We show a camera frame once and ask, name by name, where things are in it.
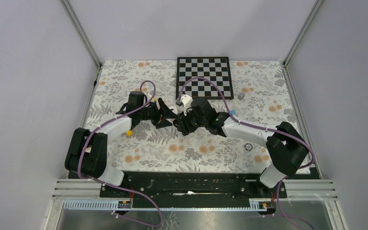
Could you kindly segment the white earbud charging case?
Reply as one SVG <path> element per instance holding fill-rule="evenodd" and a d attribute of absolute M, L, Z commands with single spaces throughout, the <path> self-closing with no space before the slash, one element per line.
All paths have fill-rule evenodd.
<path fill-rule="evenodd" d="M 178 114 L 178 108 L 176 106 L 170 106 L 169 109 L 174 113 L 174 114 Z"/>

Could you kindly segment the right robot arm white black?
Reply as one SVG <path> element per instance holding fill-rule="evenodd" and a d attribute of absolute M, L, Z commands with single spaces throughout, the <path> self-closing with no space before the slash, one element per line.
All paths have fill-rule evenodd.
<path fill-rule="evenodd" d="M 184 111 L 173 121 L 183 135 L 205 128 L 212 135 L 243 139 L 268 150 L 271 164 L 258 178 L 256 191 L 268 197 L 285 177 L 294 175 L 309 153 L 306 143 L 288 122 L 264 127 L 236 119 L 228 112 L 217 112 L 204 98 L 183 99 Z"/>

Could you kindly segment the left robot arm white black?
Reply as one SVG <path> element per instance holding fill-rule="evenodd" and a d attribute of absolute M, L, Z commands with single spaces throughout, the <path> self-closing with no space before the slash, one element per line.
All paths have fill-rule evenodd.
<path fill-rule="evenodd" d="M 171 127 L 170 119 L 177 114 L 159 98 L 152 102 L 143 92 L 132 91 L 128 102 L 116 116 L 94 130 L 75 129 L 65 159 L 65 168 L 78 175 L 111 184 L 111 191 L 118 197 L 129 192 L 124 173 L 107 162 L 107 148 L 115 138 L 131 131 L 141 121 L 150 121 L 157 129 Z"/>

